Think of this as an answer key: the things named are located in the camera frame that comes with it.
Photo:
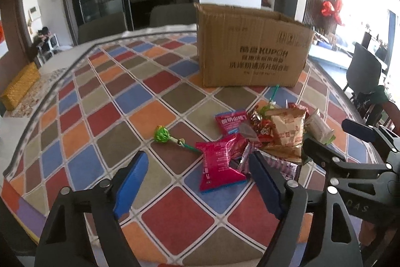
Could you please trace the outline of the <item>grey dining chair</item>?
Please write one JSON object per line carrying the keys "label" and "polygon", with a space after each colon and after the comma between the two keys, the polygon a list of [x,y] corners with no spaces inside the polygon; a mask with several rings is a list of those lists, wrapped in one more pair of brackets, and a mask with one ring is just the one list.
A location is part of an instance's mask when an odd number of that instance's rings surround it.
{"label": "grey dining chair", "polygon": [[167,25],[189,25],[197,22],[197,12],[193,3],[156,6],[150,13],[149,27]]}
{"label": "grey dining chair", "polygon": [[110,14],[79,26],[78,43],[87,43],[88,41],[123,33],[126,30],[125,14],[123,12]]}

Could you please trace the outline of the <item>colourful checkered table mat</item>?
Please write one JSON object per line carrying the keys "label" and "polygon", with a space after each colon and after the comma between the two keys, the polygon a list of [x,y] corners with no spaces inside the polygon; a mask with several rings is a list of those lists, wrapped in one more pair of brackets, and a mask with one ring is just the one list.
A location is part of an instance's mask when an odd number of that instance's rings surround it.
{"label": "colourful checkered table mat", "polygon": [[268,106],[318,113],[329,144],[351,163],[376,163],[370,145],[343,132],[353,107],[307,63],[293,87],[204,87],[194,32],[111,41],[72,52],[72,62],[19,78],[22,101],[9,113],[28,120],[1,176],[1,199],[23,235],[37,242],[65,186],[90,188],[113,177],[139,150],[148,170],[121,217],[143,266],[255,266],[278,224],[257,186],[203,191],[195,146],[233,133],[232,163],[244,166],[252,144],[246,117]]}

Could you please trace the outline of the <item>yellow woven box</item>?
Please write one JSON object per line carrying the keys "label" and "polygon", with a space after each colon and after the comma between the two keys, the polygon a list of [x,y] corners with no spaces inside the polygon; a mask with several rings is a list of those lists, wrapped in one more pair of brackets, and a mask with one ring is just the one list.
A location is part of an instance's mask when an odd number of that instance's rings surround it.
{"label": "yellow woven box", "polygon": [[26,65],[1,94],[1,102],[7,111],[13,111],[41,75],[36,63]]}

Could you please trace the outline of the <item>white green snack packet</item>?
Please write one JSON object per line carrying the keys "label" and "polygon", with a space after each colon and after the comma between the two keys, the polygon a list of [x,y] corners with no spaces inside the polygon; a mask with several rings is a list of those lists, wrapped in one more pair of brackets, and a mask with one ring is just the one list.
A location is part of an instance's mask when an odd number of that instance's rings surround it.
{"label": "white green snack packet", "polygon": [[328,145],[335,140],[334,130],[324,121],[320,115],[320,110],[316,109],[304,122],[307,132],[316,139],[316,141]]}

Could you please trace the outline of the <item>dark side chair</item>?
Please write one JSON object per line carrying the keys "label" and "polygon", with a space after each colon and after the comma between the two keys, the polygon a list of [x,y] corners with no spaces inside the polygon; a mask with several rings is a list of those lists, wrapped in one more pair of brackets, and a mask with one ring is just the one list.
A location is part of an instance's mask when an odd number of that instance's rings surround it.
{"label": "dark side chair", "polygon": [[378,86],[382,65],[363,45],[355,43],[354,54],[350,66],[346,71],[345,92],[350,88],[354,96],[358,94],[370,94]]}

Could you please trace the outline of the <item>grey dining chair left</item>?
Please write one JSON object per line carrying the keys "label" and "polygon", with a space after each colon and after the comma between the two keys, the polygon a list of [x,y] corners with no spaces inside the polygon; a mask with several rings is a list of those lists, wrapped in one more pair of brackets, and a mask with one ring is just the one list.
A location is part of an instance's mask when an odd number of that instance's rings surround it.
{"label": "grey dining chair left", "polygon": [[88,41],[123,33],[126,30],[125,14],[123,12],[110,14],[79,26],[78,43],[87,43]]}

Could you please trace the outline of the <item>brown chip bag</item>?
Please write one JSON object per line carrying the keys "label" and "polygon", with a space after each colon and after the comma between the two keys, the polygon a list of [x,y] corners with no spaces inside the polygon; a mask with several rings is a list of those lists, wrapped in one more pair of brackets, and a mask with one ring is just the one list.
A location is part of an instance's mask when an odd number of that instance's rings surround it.
{"label": "brown chip bag", "polygon": [[304,122],[307,111],[301,108],[276,108],[265,112],[272,123],[272,141],[263,151],[280,159],[301,164]]}

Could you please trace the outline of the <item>pink striped snack packet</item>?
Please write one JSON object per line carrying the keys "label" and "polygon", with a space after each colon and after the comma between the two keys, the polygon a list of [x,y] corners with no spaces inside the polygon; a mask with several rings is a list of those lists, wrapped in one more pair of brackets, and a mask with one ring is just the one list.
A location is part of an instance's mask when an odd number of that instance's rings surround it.
{"label": "pink striped snack packet", "polygon": [[[236,160],[236,162],[238,163],[238,166],[236,167],[237,171],[244,175],[250,174],[250,154],[252,154],[255,149],[256,148],[253,143],[249,143],[248,145],[246,145],[243,154]],[[263,161],[267,163],[270,167],[279,170],[281,175],[286,180],[298,181],[301,170],[301,166],[299,164],[284,161],[263,151],[260,151],[260,154]]]}

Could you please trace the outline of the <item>brown entrance door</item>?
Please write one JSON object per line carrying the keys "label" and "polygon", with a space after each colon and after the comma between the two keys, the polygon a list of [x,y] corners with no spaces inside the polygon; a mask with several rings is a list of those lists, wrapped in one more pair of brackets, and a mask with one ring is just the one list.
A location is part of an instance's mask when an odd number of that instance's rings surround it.
{"label": "brown entrance door", "polygon": [[1,92],[29,63],[34,62],[23,0],[1,0],[1,27],[7,51],[1,56]]}

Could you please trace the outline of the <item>grey dining chair right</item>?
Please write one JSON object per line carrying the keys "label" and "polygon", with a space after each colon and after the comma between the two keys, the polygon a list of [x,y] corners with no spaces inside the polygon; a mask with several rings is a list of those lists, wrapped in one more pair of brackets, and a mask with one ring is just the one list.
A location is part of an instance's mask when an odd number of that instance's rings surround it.
{"label": "grey dining chair right", "polygon": [[193,3],[156,6],[150,13],[149,27],[167,25],[189,25],[197,22],[197,12]]}

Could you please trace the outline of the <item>red blue snack packet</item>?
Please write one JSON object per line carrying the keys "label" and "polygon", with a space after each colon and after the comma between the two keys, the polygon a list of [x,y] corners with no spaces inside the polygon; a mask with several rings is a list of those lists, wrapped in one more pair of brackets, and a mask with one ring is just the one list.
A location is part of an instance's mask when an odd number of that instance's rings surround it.
{"label": "red blue snack packet", "polygon": [[214,118],[223,136],[237,133],[240,124],[248,122],[248,114],[245,110],[222,112],[215,115]]}

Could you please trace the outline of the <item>magenta snack packet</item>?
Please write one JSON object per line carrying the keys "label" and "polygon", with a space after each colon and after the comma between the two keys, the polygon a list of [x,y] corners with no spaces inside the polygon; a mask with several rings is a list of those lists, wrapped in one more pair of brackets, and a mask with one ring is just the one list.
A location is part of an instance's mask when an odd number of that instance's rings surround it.
{"label": "magenta snack packet", "polygon": [[211,190],[245,182],[246,176],[230,166],[232,159],[241,158],[248,140],[240,133],[225,136],[215,142],[197,142],[203,154],[203,170],[199,190]]}

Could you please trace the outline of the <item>red shiny candy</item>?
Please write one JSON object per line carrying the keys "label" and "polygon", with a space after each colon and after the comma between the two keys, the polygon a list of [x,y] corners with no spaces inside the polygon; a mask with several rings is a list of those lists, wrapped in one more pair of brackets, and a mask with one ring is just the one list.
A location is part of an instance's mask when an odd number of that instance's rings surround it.
{"label": "red shiny candy", "polygon": [[249,119],[251,126],[261,143],[270,143],[274,141],[274,124],[271,120],[265,118],[256,109],[253,109],[250,112]]}

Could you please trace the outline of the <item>green lollipop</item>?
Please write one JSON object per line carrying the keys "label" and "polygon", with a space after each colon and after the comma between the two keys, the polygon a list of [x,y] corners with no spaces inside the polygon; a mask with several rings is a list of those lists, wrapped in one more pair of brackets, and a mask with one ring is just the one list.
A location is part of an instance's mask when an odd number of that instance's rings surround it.
{"label": "green lollipop", "polygon": [[175,138],[173,135],[171,135],[170,131],[162,125],[156,127],[153,139],[155,142],[160,144],[166,144],[172,142],[175,145],[190,150],[192,152],[198,152],[198,153],[201,152],[194,146],[187,144],[184,138]]}

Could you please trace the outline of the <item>white low tv stand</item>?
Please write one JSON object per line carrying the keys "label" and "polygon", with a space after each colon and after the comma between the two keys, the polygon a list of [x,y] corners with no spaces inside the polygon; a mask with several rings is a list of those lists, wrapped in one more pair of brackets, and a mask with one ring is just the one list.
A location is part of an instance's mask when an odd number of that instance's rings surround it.
{"label": "white low tv stand", "polygon": [[318,35],[313,37],[308,56],[318,62],[345,70],[349,68],[352,61],[352,56],[348,52],[327,43]]}

